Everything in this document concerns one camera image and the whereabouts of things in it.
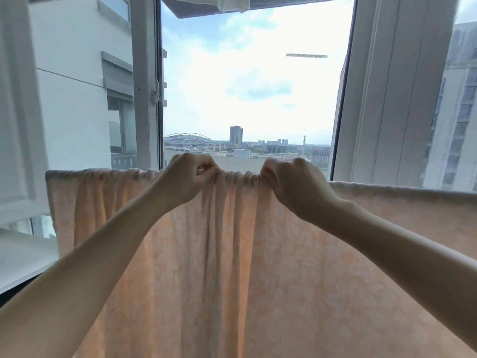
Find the curtain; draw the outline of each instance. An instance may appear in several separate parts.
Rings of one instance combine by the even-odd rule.
[[[47,172],[61,254],[158,174]],[[477,258],[477,195],[331,185]],[[298,219],[257,176],[229,172],[154,225],[76,357],[477,355],[361,253]]]

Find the windowsill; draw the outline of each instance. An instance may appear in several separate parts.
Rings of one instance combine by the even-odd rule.
[[[103,1],[97,0],[96,2],[98,4],[98,11],[104,18],[108,19],[111,23],[115,24],[128,34],[131,34],[131,24],[128,21],[126,21],[121,15],[116,13],[116,11],[106,5]]]
[[[56,239],[0,228],[0,294],[42,273],[58,258]]]

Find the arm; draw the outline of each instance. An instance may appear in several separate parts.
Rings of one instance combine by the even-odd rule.
[[[2,357],[72,357],[152,225],[218,171],[209,155],[175,156],[148,191],[0,309]]]
[[[477,351],[477,261],[338,198],[301,158],[269,159],[261,175],[298,217],[353,246]]]

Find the forearm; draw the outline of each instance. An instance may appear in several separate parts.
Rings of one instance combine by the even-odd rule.
[[[0,310],[3,357],[71,357],[152,225],[149,194],[129,202]]]
[[[369,258],[477,351],[477,262],[381,219],[350,201],[328,232]]]

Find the curtain fold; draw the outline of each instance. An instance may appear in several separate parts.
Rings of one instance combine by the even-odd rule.
[[[47,172],[60,253],[159,173]],[[477,195],[331,185],[342,198],[477,258]],[[477,354],[361,253],[297,218],[257,176],[228,172],[153,226],[76,357]]]

